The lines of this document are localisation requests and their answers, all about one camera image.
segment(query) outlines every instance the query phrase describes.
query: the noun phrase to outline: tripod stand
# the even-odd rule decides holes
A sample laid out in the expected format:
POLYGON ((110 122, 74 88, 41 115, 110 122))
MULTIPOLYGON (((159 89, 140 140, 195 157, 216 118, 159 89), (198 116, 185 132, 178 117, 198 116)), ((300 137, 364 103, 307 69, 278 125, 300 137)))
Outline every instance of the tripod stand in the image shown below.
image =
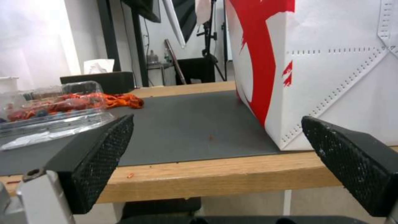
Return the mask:
POLYGON ((202 50, 202 55, 204 58, 208 59, 211 61, 211 63, 216 67, 219 75, 221 76, 223 81, 226 81, 226 73, 225 76, 221 73, 220 67, 217 65, 218 59, 210 53, 210 43, 211 39, 214 39, 215 41, 217 40, 217 32, 214 32, 213 35, 211 34, 211 28, 213 25, 213 11, 214 11, 214 5, 217 0, 211 0, 211 12, 210 12, 210 19, 203 24, 203 29, 204 32, 198 33, 196 36, 201 36, 205 35, 205 48, 202 50))

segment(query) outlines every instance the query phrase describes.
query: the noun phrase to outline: white paper bag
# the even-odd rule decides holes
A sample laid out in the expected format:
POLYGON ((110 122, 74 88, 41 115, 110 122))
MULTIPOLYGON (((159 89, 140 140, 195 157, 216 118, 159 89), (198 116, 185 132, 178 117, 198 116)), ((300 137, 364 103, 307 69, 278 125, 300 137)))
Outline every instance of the white paper bag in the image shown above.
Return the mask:
POLYGON ((398 0, 228 0, 237 91, 281 150, 318 117, 398 145, 398 0))

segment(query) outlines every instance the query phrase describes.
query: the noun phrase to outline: textured rubber pad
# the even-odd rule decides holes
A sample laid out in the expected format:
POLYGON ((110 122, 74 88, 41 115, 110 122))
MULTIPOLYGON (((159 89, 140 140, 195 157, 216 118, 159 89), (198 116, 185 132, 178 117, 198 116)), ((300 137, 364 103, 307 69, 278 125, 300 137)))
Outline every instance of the textured rubber pad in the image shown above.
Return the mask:
POLYGON ((366 133, 309 116, 301 124, 322 162, 366 211, 387 216, 398 195, 398 154, 366 133))
POLYGON ((133 115, 82 132, 45 166, 58 173, 73 214, 85 214, 96 203, 117 167, 133 133, 133 115))

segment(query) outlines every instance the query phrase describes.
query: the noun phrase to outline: floor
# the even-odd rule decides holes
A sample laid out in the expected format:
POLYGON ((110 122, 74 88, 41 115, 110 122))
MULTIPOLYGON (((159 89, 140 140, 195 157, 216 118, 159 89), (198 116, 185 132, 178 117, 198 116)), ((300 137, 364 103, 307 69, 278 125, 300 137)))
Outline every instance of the floor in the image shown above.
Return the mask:
MULTIPOLYGON (((272 216, 283 215, 284 192, 203 197, 197 216, 272 216)), ((114 224, 121 217, 123 204, 97 204, 86 215, 75 216, 77 224, 114 224)), ((343 187, 293 190, 291 215, 336 215, 356 218, 371 224, 384 223, 374 218, 343 187)))

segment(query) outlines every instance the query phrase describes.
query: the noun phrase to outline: plastic container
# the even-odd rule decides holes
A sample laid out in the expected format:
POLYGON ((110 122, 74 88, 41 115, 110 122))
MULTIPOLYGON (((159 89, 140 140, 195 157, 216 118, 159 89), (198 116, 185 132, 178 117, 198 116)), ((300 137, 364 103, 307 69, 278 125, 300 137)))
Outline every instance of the plastic container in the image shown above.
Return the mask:
POLYGON ((0 151, 62 138, 102 126, 101 86, 94 82, 0 94, 0 151))

